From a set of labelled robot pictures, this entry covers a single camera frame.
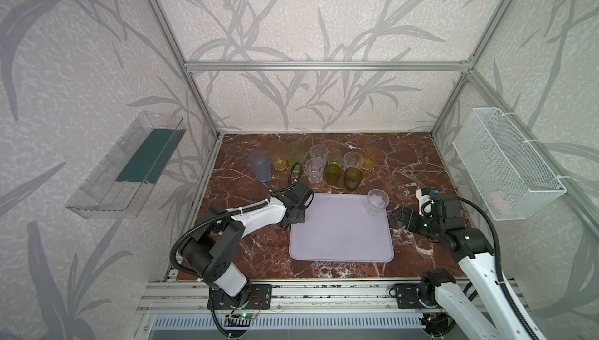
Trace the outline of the lilac plastic tray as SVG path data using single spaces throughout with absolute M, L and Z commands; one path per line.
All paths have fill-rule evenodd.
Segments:
M 394 255 L 386 210 L 366 195 L 317 193 L 304 223 L 291 227 L 293 260 L 388 263 Z

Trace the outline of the brown olive textured cup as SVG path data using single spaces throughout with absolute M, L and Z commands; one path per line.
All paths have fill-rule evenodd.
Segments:
M 357 190 L 363 180 L 363 172 L 360 168 L 349 167 L 344 171 L 344 187 L 346 191 L 353 192 Z

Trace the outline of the clear faceted cup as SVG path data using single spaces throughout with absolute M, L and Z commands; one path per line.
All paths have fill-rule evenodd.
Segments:
M 383 190 L 374 189 L 367 194 L 366 211 L 369 215 L 384 214 L 388 204 L 388 194 Z

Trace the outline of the amber faceted cup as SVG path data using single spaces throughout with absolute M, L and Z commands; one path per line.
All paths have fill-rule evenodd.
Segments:
M 361 149 L 360 155 L 363 159 L 361 168 L 367 171 L 376 166 L 380 151 L 376 146 L 367 145 Z

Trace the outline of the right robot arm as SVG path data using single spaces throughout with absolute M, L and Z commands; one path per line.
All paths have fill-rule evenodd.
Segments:
M 388 294 L 400 308 L 425 308 L 424 332 L 442 339 L 458 327 L 469 339 L 543 339 L 545 336 L 517 297 L 502 270 L 499 237 L 477 204 L 431 188 L 416 192 L 419 207 L 388 212 L 408 232 L 450 252 L 469 282 L 460 287 L 446 270 L 427 271 L 412 288 L 395 285 Z

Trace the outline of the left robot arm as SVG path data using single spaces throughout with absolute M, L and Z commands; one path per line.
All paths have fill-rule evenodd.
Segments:
M 265 199 L 245 207 L 211 207 L 200 223 L 184 232 L 169 252 L 171 267 L 201 279 L 237 302 L 249 299 L 251 283 L 233 260 L 242 239 L 273 224 L 305 221 L 313 190 L 294 180 L 281 190 L 269 190 Z

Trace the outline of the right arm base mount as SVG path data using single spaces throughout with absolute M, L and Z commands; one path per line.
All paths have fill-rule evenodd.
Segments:
M 438 307 L 428 292 L 421 292 L 421 284 L 395 284 L 388 290 L 388 295 L 397 302 L 399 309 L 424 310 Z

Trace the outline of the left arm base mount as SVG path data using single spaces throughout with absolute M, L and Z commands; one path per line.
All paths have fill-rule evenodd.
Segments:
M 207 308 L 214 310 L 268 310 L 271 306 L 273 286 L 247 283 L 241 291 L 230 296 L 224 290 L 211 289 Z

